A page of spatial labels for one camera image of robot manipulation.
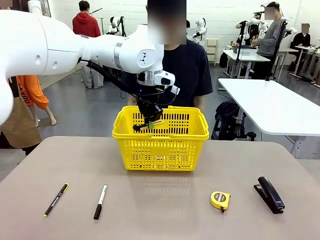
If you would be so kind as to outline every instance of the black stapler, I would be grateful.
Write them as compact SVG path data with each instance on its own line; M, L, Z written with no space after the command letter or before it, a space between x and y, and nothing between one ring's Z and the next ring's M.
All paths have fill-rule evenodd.
M258 182L260 184L254 185L254 189L268 205L273 214L282 214L284 212L283 209L285 208L285 204L269 179L265 176L261 176L258 178Z

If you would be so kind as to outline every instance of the tape measure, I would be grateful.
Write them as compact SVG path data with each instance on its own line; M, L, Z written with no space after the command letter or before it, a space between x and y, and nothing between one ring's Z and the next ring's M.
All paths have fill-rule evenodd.
M211 204L217 209L221 209L224 213L225 210L228 208L229 199L231 195L229 193L225 193L222 191L215 191L211 194Z

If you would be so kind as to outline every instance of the yellow basket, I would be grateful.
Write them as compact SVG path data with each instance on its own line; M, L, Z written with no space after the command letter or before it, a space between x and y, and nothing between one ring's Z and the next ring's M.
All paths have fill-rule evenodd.
M193 171L205 140L205 116L195 107L163 109L163 123L154 129L133 130L144 124L137 106L125 106L116 117L112 136L117 140L127 170Z

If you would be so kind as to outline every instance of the pen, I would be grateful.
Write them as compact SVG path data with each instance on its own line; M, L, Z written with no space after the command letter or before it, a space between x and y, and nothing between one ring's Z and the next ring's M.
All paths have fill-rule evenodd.
M94 220L98 220L99 217L100 217L100 213L101 213L101 209L102 209L102 202L104 201L104 197L105 197L106 191L107 191L107 185L104 185L103 189L102 189L102 193L101 193L100 199L99 199L99 202L98 202L98 205L96 206L96 209L95 209L95 213L94 213L94 216L93 216Z
M61 190L59 191L58 195L54 198L54 200L52 201L51 205L48 207L48 209L45 211L44 213L44 217L47 217L48 214L50 213L51 209L56 205L56 203L58 202L59 198L62 196L62 194L67 190L67 188L69 187L68 183L65 183L63 185L63 187L61 188Z

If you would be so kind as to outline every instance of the wall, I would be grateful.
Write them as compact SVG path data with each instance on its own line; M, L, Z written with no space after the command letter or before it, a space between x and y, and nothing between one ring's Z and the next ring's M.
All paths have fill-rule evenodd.
M90 10L99 8L102 10L94 13L94 17L103 17L103 28L106 30L109 25L109 19L112 16L124 16L125 31L127 35L135 31L138 24L147 22L147 13L145 5L147 0L88 0ZM52 17L66 23L72 28L72 19L79 12L79 0L49 0ZM257 0L253 4L252 0L187 0L187 19L191 27L195 27L195 20L205 18L207 22L207 38L219 39L217 59L225 45L237 39L239 30L235 25L241 21L252 17L253 12L262 11L261 4L266 0ZM317 16L317 9L314 6L315 0L281 0L280 6L283 14L290 18L287 27L295 26L301 30L301 23L309 22L311 24L310 32L312 40L320 37L320 28L317 23L320 19ZM291 41L291 36L286 37L281 46L287 47Z

